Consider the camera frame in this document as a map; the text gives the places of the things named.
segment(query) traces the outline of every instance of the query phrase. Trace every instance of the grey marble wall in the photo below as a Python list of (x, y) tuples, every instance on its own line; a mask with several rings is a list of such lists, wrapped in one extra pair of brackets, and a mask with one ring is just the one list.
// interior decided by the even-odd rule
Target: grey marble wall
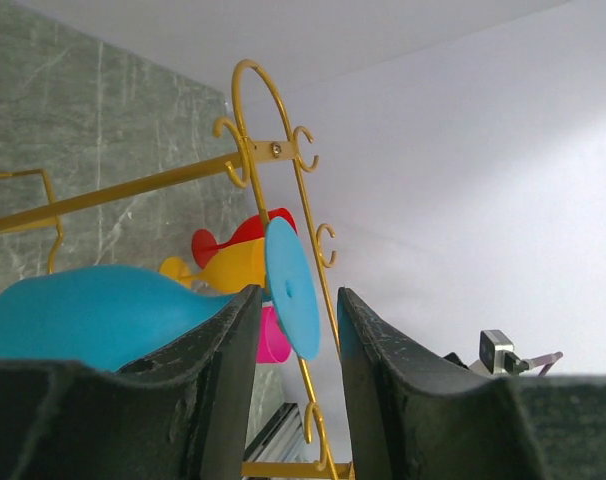
[[(211, 135), (224, 110), (217, 91), (0, 0), (2, 172), (44, 168), (66, 198), (198, 162), (234, 150), (231, 138)], [(46, 201), (39, 177), (0, 180), (0, 216)], [(170, 255), (196, 268), (194, 230), (227, 239), (246, 217), (225, 175), (80, 211), (62, 217), (55, 270), (157, 269)], [(0, 292), (44, 274), (55, 238), (53, 228), (1, 235)], [(258, 430), (282, 402), (272, 367), (258, 369), (254, 397), (250, 429)]]

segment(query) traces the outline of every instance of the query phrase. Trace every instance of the drying rack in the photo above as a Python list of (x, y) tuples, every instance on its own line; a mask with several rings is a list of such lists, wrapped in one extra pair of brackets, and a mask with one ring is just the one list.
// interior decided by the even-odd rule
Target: drying rack
[[(269, 89), (281, 115), (286, 140), (254, 140), (249, 136), (245, 125), (243, 105), (241, 101), (241, 79), (243, 72), (247, 69), (251, 69), (256, 72)], [(259, 216), (261, 218), (263, 227), (266, 228), (270, 222), (270, 219), (259, 178), (258, 165), (263, 163), (291, 160), (294, 167), (294, 174), (298, 184), (303, 211), (305, 213), (307, 231), (310, 236), (310, 242), (312, 243), (316, 269), (318, 271), (318, 277), (321, 284), (321, 289), (323, 291), (323, 297), (325, 299), (325, 307), (327, 309), (328, 318), (332, 327), (334, 343), (336, 345), (337, 353), (340, 354), (339, 332), (336, 314), (334, 312), (334, 305), (330, 297), (330, 290), (325, 276), (325, 269), (331, 268), (336, 261), (336, 252), (332, 251), (330, 258), (327, 259), (323, 253), (323, 248), (321, 245), (321, 237), (324, 232), (327, 232), (332, 238), (334, 238), (335, 232), (334, 229), (327, 223), (322, 223), (318, 226), (318, 228), (315, 228), (314, 220), (312, 218), (312, 211), (308, 202), (303, 173), (311, 173), (316, 170), (319, 163), (319, 157), (316, 155), (311, 165), (306, 164), (301, 157), (298, 144), (300, 134), (303, 134), (307, 141), (312, 143), (312, 134), (305, 127), (299, 126), (292, 129), (287, 111), (285, 110), (283, 101), (274, 82), (265, 72), (265, 70), (258, 63), (252, 60), (243, 60), (239, 62), (234, 69), (234, 73), (232, 75), (232, 106), (234, 111), (234, 119), (227, 116), (217, 118), (214, 122), (214, 136), (220, 137), (223, 133), (223, 129), (227, 129), (236, 143), (237, 151), (210, 160), (175, 168), (148, 177), (143, 177), (137, 180), (59, 201), (55, 201), (49, 179), (42, 170), (0, 173), (0, 178), (18, 175), (41, 174), (43, 176), (49, 201), (49, 205), (0, 218), (0, 234), (43, 226), (56, 226), (59, 236), (54, 247), (52, 248), (48, 261), (48, 271), (51, 272), (53, 268), (54, 254), (63, 240), (63, 230), (59, 222), (60, 215), (72, 213), (85, 208), (95, 207), (104, 203), (219, 173), (226, 173), (232, 183), (238, 188), (244, 189), (249, 185), (252, 185)], [(240, 176), (237, 173), (237, 170), (239, 169), (241, 170)], [(330, 448), (325, 429), (323, 412), (317, 403), (317, 396), (309, 365), (307, 361), (301, 357), (298, 357), (298, 364), (308, 396), (308, 404), (305, 409), (303, 422), (305, 440), (307, 443), (312, 442), (312, 421), (314, 421), (320, 443), (319, 459), (312, 463), (245, 462), (243, 463), (241, 473), (243, 476), (249, 477), (329, 478), (333, 480), (353, 479), (354, 468), (352, 463), (334, 463), (332, 450)]]

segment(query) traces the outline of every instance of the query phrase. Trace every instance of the metal bar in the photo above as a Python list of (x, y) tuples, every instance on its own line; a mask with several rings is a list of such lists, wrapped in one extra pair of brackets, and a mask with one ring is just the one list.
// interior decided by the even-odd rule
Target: metal bar
[[(335, 466), (338, 478), (351, 478), (351, 463), (337, 463)], [(313, 463), (244, 462), (241, 475), (261, 478), (332, 478), (327, 468), (319, 471)]]
[(251, 140), (250, 146), (255, 163), (280, 162), (296, 156), (294, 145), (288, 141)]
[(178, 185), (180, 183), (221, 173), (226, 169), (226, 163), (232, 165), (238, 162), (238, 153), (223, 155), (222, 157), (206, 160), (204, 162), (175, 168), (167, 172), (157, 173), (148, 177), (139, 178), (130, 182), (104, 188), (95, 192), (86, 193), (77, 197), (59, 200), (50, 205), (34, 208), (14, 215), (0, 218), (0, 232), (10, 228), (19, 227), (39, 220), (57, 215), (76, 212), (95, 207), (115, 200), (131, 197), (141, 193), (151, 192), (159, 188)]
[(314, 252), (314, 260), (316, 262), (316, 269), (319, 273), (319, 281), (321, 283), (321, 290), (323, 291), (323, 298), (325, 299), (325, 308), (327, 310), (328, 318), (330, 320), (330, 326), (332, 327), (332, 335), (334, 336), (334, 345), (336, 346), (336, 352), (341, 355), (341, 344), (339, 340), (339, 324), (336, 321), (336, 314), (334, 313), (334, 304), (330, 297), (330, 288), (327, 284), (327, 277), (325, 276), (325, 268), (323, 262), (323, 256), (321, 246), (319, 245), (319, 232), (314, 232), (314, 219), (312, 218), (312, 209), (307, 197), (307, 189), (305, 188), (305, 180), (303, 179), (303, 173), (301, 172), (300, 161), (293, 160), (294, 174), (296, 175), (296, 182), (299, 186), (299, 194), (301, 196), (301, 203), (303, 204), (303, 212), (305, 213), (305, 221), (308, 226), (310, 233), (310, 241), (312, 243), (312, 250)]
[[(234, 73), (232, 75), (232, 105), (234, 107), (234, 116), (236, 119), (236, 125), (234, 125), (233, 122), (227, 118), (221, 120), (220, 125), (224, 125), (229, 129), (230, 133), (232, 134), (232, 136), (234, 137), (234, 140), (237, 143), (237, 146), (239, 147), (239, 151), (241, 152), (241, 156), (242, 156), (241, 164), (243, 166), (243, 177), (241, 179), (236, 175), (232, 175), (230, 172), (228, 172), (228, 174), (230, 174), (230, 179), (232, 180), (232, 182), (241, 188), (245, 188), (248, 185), (248, 183), (252, 184), (252, 190), (254, 193), (254, 199), (256, 201), (256, 207), (258, 209), (259, 216), (261, 218), (261, 223), (263, 224), (263, 228), (265, 229), (265, 228), (267, 228), (267, 225), (270, 223), (270, 219), (268, 216), (268, 210), (267, 210), (267, 206), (265, 203), (265, 196), (263, 194), (263, 189), (261, 187), (261, 181), (260, 181), (259, 174), (258, 174), (257, 162), (254, 157), (254, 149), (252, 148), (252, 145), (254, 142), (252, 142), (252, 140), (248, 137), (247, 129), (245, 127), (245, 119), (244, 119), (244, 115), (243, 115), (243, 102), (241, 100), (241, 87), (240, 87), (241, 76), (242, 76), (243, 71), (247, 68), (254, 70), (261, 77), (261, 79), (263, 80), (265, 85), (268, 87), (268, 90), (272, 94), (272, 98), (274, 99), (276, 106), (279, 110), (279, 113), (281, 115), (281, 120), (283, 122), (285, 134), (287, 136), (287, 141), (290, 145), (292, 145), (292, 148), (293, 148), (294, 158), (292, 160), (295, 162), (295, 164), (302, 163), (302, 161), (300, 160), (298, 144), (296, 142), (297, 132), (303, 131), (306, 134), (306, 136), (308, 137), (308, 139), (311, 139), (311, 135), (309, 134), (309, 131), (307, 131), (307, 129), (304, 129), (301, 127), (295, 129), (294, 131), (292, 130), (290, 121), (287, 116), (287, 111), (285, 110), (285, 107), (283, 106), (283, 102), (278, 93), (278, 90), (277, 90), (276, 86), (274, 85), (274, 82), (272, 81), (272, 79), (261, 68), (261, 66), (259, 64), (257, 64), (256, 62), (253, 62), (252, 60), (243, 60), (242, 62), (239, 62), (237, 64), (236, 68), (234, 69)], [(272, 154), (275, 157), (280, 158), (280, 153), (281, 153), (280, 150), (277, 151), (275, 149), (272, 149)], [(311, 171), (316, 166), (317, 163), (318, 163), (318, 157), (316, 157), (312, 167), (306, 168), (306, 171)], [(329, 263), (324, 262), (323, 257), (320, 255), (318, 242), (317, 242), (318, 235), (316, 235), (316, 233), (314, 232), (314, 226), (311, 223), (311, 213), (309, 211), (310, 206), (309, 206), (309, 203), (307, 202), (307, 195), (304, 191), (305, 186), (302, 183), (302, 179), (299, 179), (298, 176), (297, 176), (297, 180), (299, 180), (299, 192), (301, 193), (301, 199), (303, 200), (302, 204), (303, 204), (303, 209), (305, 210), (305, 217), (307, 220), (308, 231), (310, 233), (310, 239), (312, 241), (312, 246), (314, 247), (314, 254), (315, 254), (315, 258), (317, 260), (317, 266), (319, 266), (319, 278), (320, 278), (321, 282), (324, 282), (325, 284), (327, 284), (327, 281), (325, 280), (325, 275), (324, 275), (324, 272), (322, 271), (322, 268), (325, 268), (324, 265), (326, 265), (328, 267), (331, 266), (332, 262), (331, 261)], [(327, 285), (325, 285), (325, 288), (323, 290), (323, 295), (325, 297), (326, 305), (328, 306), (328, 314), (330, 315), (330, 318), (333, 319), (334, 312), (333, 312), (331, 301), (329, 300), (329, 290), (327, 289)], [(308, 444), (312, 442), (312, 419), (314, 419), (315, 424), (316, 424), (317, 433), (319, 435), (319, 443), (320, 443), (320, 448), (321, 448), (320, 459), (311, 465), (317, 472), (326, 471), (329, 474), (329, 476), (321, 477), (321, 478), (331, 478), (333, 480), (338, 480), (340, 477), (336, 470), (336, 464), (334, 463), (330, 443), (327, 439), (327, 432), (325, 430), (323, 413), (321, 411), (321, 407), (316, 402), (316, 394), (314, 392), (314, 383), (312, 381), (312, 375), (310, 373), (309, 366), (307, 364), (307, 361), (301, 357), (298, 357), (298, 363), (299, 363), (299, 369), (301, 371), (301, 376), (303, 377), (303, 382), (305, 384), (305, 389), (307, 391), (308, 400), (309, 400), (307, 407), (305, 409), (305, 423), (304, 423), (305, 441)], [(263, 476), (290, 477), (290, 478), (292, 477), (292, 475), (290, 475), (290, 474), (276, 475), (274, 473), (269, 474), (269, 475), (263, 475)], [(319, 478), (319, 477), (306, 477), (305, 475), (298, 475), (298, 474), (294, 475), (294, 477), (295, 478)]]
[[(15, 177), (25, 177), (28, 175), (40, 175), (43, 180), (43, 186), (45, 188), (45, 194), (47, 195), (47, 200), (51, 204), (56, 202), (56, 197), (54, 195), (54, 188), (52, 187), (52, 182), (50, 181), (50, 177), (47, 172), (41, 168), (33, 169), (33, 170), (23, 170), (20, 172), (0, 172), (0, 179), (6, 178), (15, 178)], [(34, 222), (29, 222), (27, 224), (17, 225), (5, 230), (1, 230), (0, 234), (4, 233), (16, 233), (23, 232), (26, 230), (33, 230), (36, 228), (43, 227), (56, 227), (56, 240), (54, 241), (54, 245), (50, 249), (50, 254), (47, 258), (47, 273), (54, 273), (54, 260), (56, 258), (56, 252), (59, 247), (63, 244), (63, 240), (65, 238), (65, 231), (63, 230), (63, 225), (61, 225), (61, 220), (58, 216), (52, 216), (43, 218), (40, 220), (36, 220)]]

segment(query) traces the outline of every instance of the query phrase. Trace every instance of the white wall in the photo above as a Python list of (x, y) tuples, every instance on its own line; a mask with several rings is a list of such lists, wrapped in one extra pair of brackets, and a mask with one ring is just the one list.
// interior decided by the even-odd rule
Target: white wall
[(296, 89), (567, 1), (18, 0), (225, 93), (243, 58)]
[[(285, 96), (316, 134), (316, 221), (354, 288), (439, 354), (476, 358), (481, 329), (553, 372), (606, 373), (606, 0), (575, 1)], [(279, 135), (270, 103), (255, 138)], [(264, 167), (297, 209), (291, 166)], [(331, 335), (313, 363), (336, 456), (349, 442)], [(289, 393), (305, 398), (295, 364)]]

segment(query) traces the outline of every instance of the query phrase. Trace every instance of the red plastic cup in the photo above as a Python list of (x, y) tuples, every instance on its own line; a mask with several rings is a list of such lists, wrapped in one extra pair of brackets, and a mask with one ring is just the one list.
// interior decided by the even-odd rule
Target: red plastic cup
[(283, 363), (292, 353), (292, 345), (279, 327), (274, 307), (263, 307), (261, 336), (256, 363)]
[[(268, 212), (268, 217), (270, 217), (270, 220), (276, 217), (283, 217), (289, 222), (290, 225), (292, 225), (292, 228), (296, 232), (296, 223), (294, 222), (294, 217), (292, 217), (292, 214), (287, 208), (270, 210)], [(196, 264), (201, 268), (205, 268), (207, 263), (214, 255), (216, 255), (219, 250), (237, 243), (256, 240), (257, 238), (261, 238), (263, 235), (263, 224), (261, 223), (261, 218), (258, 215), (254, 215), (253, 217), (245, 220), (241, 225), (239, 225), (232, 237), (227, 242), (220, 244), (216, 243), (216, 239), (214, 238), (214, 235), (212, 235), (212, 232), (202, 228), (194, 232), (194, 235), (192, 236), (192, 255), (194, 256), (194, 261)]]

